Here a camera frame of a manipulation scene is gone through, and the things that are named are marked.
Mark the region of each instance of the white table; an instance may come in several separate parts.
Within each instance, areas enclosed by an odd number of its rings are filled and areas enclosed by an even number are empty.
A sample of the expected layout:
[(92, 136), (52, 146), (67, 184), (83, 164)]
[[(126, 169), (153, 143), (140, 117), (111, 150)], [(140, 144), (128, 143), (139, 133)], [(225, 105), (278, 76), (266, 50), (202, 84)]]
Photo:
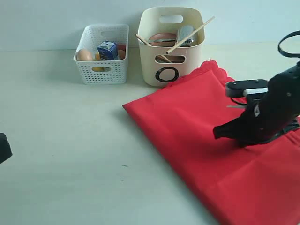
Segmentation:
[[(235, 79), (270, 79), (297, 61), (276, 47), (204, 46), (203, 60)], [(73, 54), (0, 53), (0, 132), (14, 154), (0, 165), (1, 224), (218, 224), (121, 107), (156, 90), (138, 49), (124, 85), (84, 85)]]

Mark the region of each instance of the white plastic basket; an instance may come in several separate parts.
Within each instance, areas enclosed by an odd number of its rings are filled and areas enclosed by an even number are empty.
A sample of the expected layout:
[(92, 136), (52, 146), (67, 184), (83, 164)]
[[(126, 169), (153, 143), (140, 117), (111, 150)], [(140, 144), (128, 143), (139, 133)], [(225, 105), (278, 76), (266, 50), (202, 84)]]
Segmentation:
[[(76, 62), (82, 80), (88, 85), (121, 84), (127, 80), (128, 68), (128, 25), (90, 25), (85, 27), (73, 60)], [(77, 61), (79, 50), (87, 49), (93, 56), (98, 52), (97, 46), (104, 41), (126, 45), (123, 60), (114, 61)], [(92, 68), (110, 68), (110, 71), (95, 72)]]
[[(181, 15), (181, 23), (160, 22), (161, 16)], [(145, 39), (161, 32), (177, 33), (183, 25), (192, 25), (195, 28), (203, 24), (201, 13), (188, 7), (153, 7), (142, 14), (138, 34)], [(204, 29), (198, 33), (198, 44), (193, 47), (179, 47), (170, 56), (184, 56), (183, 63), (159, 63), (155, 60), (158, 55), (166, 55), (170, 47), (158, 47), (144, 45), (139, 41), (142, 74), (145, 82), (156, 87), (166, 86), (179, 77), (190, 74), (201, 64), (202, 43), (205, 40)]]

